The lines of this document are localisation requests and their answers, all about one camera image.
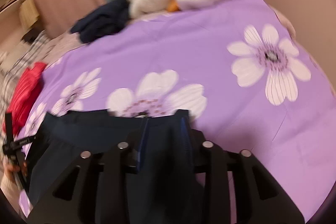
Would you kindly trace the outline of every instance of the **white flower print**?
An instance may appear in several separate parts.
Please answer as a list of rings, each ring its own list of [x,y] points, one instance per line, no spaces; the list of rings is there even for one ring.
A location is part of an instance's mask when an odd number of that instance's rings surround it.
[[[309,69],[298,59],[298,48],[284,38],[279,44],[276,28],[266,24],[262,31],[262,40],[254,26],[247,26],[244,31],[244,42],[233,42],[228,51],[240,58],[232,66],[232,73],[237,76],[239,86],[247,87],[255,84],[268,70],[265,93],[273,105],[280,105],[284,99],[294,102],[298,89],[294,76],[301,81],[309,81]]]
[[[59,58],[59,59],[58,59],[56,62],[52,63],[52,64],[49,66],[49,68],[53,68],[54,66],[56,66],[56,65],[60,64],[60,63],[61,63],[61,61],[62,61],[62,57],[61,57],[61,58]]]
[[[92,96],[98,89],[101,78],[95,77],[100,73],[101,68],[85,71],[76,81],[67,86],[61,92],[59,99],[53,106],[51,113],[57,116],[64,115],[68,110],[83,110],[83,103],[80,101]]]
[[[159,117],[172,115],[177,109],[188,109],[191,118],[197,119],[207,105],[202,85],[186,85],[165,96],[178,77],[174,70],[150,72],[140,81],[135,94],[128,88],[117,89],[109,95],[106,106],[119,117]]]
[[[32,136],[37,133],[37,130],[39,129],[46,114],[45,106],[46,104],[44,103],[39,104],[37,109],[30,115],[28,121],[26,122],[24,137]],[[26,152],[29,147],[30,145],[24,146],[23,151]]]

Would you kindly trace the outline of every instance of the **purple bedsheet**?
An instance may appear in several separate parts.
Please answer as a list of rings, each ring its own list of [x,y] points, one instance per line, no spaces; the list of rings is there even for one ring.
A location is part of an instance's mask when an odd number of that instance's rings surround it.
[[[252,150],[306,220],[335,182],[329,82],[263,0],[136,22],[67,53],[43,80],[20,137],[36,133],[46,111],[108,108],[131,117],[189,109],[209,140]],[[24,194],[20,202],[27,213]]]

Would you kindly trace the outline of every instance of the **navy fabric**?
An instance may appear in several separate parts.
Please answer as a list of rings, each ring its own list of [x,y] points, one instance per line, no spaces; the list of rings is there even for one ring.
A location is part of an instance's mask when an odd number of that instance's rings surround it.
[[[106,110],[50,113],[41,124],[42,141],[27,155],[30,188],[36,205],[53,181],[78,155],[108,151],[145,119],[111,117]],[[127,174],[131,224],[200,223],[203,188],[193,173],[186,128],[177,115],[150,118],[145,160],[139,174]],[[98,185],[98,193],[103,191]]]
[[[70,32],[78,32],[83,43],[118,33],[129,20],[128,6],[127,0],[112,0],[77,21]]]

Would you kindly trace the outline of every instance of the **silver bolt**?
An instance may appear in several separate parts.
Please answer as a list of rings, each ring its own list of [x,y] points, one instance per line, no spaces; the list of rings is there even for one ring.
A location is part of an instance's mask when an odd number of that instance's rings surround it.
[[[210,142],[210,141],[205,141],[202,143],[202,145],[205,147],[205,148],[211,148],[213,147],[213,143]]]
[[[120,148],[120,149],[125,149],[127,147],[128,147],[128,143],[127,142],[118,143],[118,148]]]
[[[252,153],[247,149],[242,150],[240,153],[246,158],[248,158],[252,155]]]
[[[81,153],[81,157],[83,158],[83,159],[87,159],[87,158],[89,158],[91,156],[91,153],[89,152],[89,151],[83,151],[82,153]]]

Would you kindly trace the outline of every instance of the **red cloth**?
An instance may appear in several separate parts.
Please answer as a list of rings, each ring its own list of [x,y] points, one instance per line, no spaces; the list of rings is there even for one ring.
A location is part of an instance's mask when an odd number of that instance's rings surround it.
[[[32,69],[26,68],[17,83],[13,98],[7,109],[7,112],[12,113],[14,136],[18,135],[20,129],[26,124],[29,112],[42,90],[40,78],[46,65],[42,62],[36,62]],[[6,132],[5,121],[2,129]]]

